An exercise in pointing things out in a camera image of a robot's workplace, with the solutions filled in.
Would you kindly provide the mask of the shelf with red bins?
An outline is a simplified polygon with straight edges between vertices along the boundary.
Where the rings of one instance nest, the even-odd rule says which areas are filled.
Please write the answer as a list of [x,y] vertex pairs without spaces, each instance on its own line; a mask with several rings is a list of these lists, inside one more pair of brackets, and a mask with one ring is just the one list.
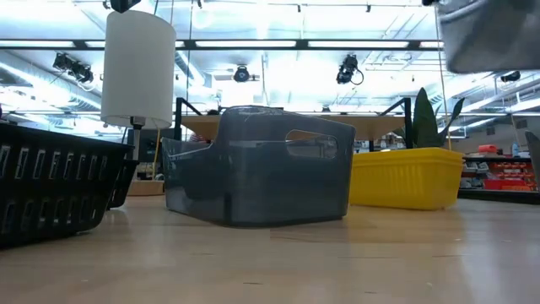
[[528,151],[512,144],[510,153],[493,144],[464,156],[460,189],[536,192],[536,173]]

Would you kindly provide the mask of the black monitor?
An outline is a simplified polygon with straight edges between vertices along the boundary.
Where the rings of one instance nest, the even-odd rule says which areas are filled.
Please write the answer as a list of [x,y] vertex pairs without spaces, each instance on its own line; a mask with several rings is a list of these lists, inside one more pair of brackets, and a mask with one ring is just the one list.
[[162,146],[156,149],[158,138],[174,138],[174,129],[166,128],[158,132],[157,129],[142,129],[138,145],[138,161],[152,163],[155,150],[158,150],[157,162],[162,161]]

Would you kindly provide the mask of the green snake plant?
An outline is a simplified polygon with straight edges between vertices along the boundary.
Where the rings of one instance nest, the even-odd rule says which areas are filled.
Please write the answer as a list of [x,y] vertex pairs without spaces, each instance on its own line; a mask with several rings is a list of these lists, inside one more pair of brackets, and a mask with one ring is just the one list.
[[393,132],[404,140],[411,139],[414,148],[440,148],[445,144],[451,124],[457,119],[462,111],[465,99],[461,98],[454,106],[450,120],[440,132],[434,109],[429,102],[424,88],[418,91],[412,120],[412,133],[407,136],[406,128],[398,128]]

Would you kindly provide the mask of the wooden shelf with black frame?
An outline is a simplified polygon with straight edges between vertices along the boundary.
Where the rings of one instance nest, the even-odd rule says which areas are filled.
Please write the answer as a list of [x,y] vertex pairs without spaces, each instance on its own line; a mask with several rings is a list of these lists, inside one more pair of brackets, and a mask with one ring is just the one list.
[[[219,117],[207,117],[184,98],[177,98],[173,111],[175,138],[181,137],[181,126],[207,139],[214,139],[219,128]],[[412,126],[412,100],[401,98],[383,112],[302,112],[302,115],[318,117],[334,122],[345,123],[356,129],[356,140],[369,141],[369,151],[374,151],[374,141],[384,135],[405,127]]]

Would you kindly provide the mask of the black double ceiling spotlight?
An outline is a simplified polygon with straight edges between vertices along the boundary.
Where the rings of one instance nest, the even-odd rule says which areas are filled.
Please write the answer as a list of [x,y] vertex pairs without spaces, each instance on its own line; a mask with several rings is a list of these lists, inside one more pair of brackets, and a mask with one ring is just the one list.
[[52,66],[74,77],[79,83],[87,84],[94,80],[90,65],[72,59],[65,53],[57,53]]

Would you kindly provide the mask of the black ceiling track beam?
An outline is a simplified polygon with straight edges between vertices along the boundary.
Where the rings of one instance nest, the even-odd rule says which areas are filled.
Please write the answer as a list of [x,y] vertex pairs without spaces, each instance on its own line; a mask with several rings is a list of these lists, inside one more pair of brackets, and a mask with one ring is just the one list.
[[[103,51],[103,40],[37,40],[0,39],[0,50],[53,50],[53,51]],[[275,50],[275,51],[411,51],[436,52],[444,48],[438,40],[316,40],[316,39],[275,39],[275,40],[177,40],[177,50]]]

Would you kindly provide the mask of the black slotted plastic basket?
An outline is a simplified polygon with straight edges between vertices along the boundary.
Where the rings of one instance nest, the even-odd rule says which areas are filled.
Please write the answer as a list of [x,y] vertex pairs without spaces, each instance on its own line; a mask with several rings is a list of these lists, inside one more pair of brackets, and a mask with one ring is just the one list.
[[0,123],[0,249],[94,229],[131,151]]
[[124,204],[138,164],[138,160],[123,161],[113,191],[109,197],[108,209],[119,208]]

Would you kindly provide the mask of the black background table edge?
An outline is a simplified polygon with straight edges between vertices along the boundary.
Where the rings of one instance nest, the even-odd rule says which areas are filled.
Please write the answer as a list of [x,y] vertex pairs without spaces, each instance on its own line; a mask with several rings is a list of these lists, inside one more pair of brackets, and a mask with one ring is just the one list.
[[457,197],[512,204],[540,205],[540,193],[531,191],[460,189]]

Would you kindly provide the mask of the yellow ribbed plastic basket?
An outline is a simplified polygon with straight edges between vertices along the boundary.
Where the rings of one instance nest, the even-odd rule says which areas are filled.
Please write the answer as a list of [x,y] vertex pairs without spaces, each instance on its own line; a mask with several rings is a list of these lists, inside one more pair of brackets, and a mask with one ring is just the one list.
[[463,154],[442,148],[401,149],[353,157],[348,202],[437,210],[457,200]]

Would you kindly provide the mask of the white shade table lamp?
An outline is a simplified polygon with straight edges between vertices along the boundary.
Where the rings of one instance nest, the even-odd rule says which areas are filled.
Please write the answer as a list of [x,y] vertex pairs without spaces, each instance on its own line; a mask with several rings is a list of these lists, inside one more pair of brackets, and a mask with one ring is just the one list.
[[138,159],[140,130],[172,125],[176,32],[142,11],[113,12],[106,19],[100,118],[133,129]]

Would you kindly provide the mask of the yellow thin pole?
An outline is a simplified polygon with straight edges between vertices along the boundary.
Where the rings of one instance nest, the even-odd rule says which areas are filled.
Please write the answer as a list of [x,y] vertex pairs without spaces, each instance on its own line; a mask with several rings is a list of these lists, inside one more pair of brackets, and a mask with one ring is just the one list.
[[157,128],[157,135],[155,141],[155,151],[154,151],[154,160],[153,160],[153,169],[152,169],[152,179],[155,180],[158,173],[158,160],[159,160],[159,149],[160,149],[160,140],[161,140],[161,130]]

